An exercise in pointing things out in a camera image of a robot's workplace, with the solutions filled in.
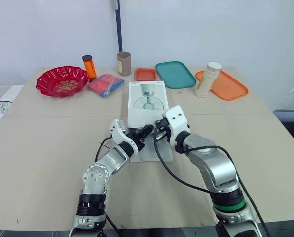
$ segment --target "green ring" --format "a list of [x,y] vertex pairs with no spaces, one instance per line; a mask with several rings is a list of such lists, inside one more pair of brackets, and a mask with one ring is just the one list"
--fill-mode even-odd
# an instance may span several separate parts
[[234,206],[218,206],[214,204],[214,207],[220,211],[237,211],[238,209],[242,208],[246,204],[246,200],[242,200],[240,203]]

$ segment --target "black pole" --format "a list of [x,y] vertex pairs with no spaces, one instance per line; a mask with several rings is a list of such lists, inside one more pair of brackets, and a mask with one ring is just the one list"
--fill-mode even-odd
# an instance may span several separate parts
[[117,0],[117,10],[115,10],[116,14],[116,27],[117,27],[117,39],[118,39],[118,51],[123,51],[122,45],[122,29],[121,29],[121,9],[119,6],[119,0]]

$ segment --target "orange bottle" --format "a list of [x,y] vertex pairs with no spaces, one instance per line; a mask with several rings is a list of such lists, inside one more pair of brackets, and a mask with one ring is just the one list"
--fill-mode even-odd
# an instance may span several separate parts
[[94,68],[94,63],[91,55],[84,55],[82,57],[84,66],[86,67],[86,71],[89,77],[89,82],[92,82],[95,78],[97,78],[96,69]]

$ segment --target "plate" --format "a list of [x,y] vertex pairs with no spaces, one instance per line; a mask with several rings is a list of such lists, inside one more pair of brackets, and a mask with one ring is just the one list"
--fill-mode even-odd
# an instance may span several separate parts
[[168,88],[181,89],[192,87],[196,84],[194,76],[182,62],[158,63],[156,70],[159,78],[165,82]]
[[[204,71],[197,72],[196,79],[200,81],[203,74]],[[214,81],[211,92],[217,95],[220,99],[235,100],[247,95],[249,90],[231,75],[221,71]]]
[[137,68],[135,70],[136,81],[153,81],[157,80],[157,72],[154,68]]
[[40,76],[36,89],[48,96],[72,96],[80,92],[88,80],[87,72],[80,67],[58,67]]

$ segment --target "white lid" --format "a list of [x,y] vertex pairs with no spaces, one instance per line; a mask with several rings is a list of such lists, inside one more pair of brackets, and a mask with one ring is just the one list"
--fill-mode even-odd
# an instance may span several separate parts
[[217,62],[209,62],[207,64],[210,68],[216,69],[216,70],[221,70],[222,65],[220,63]]

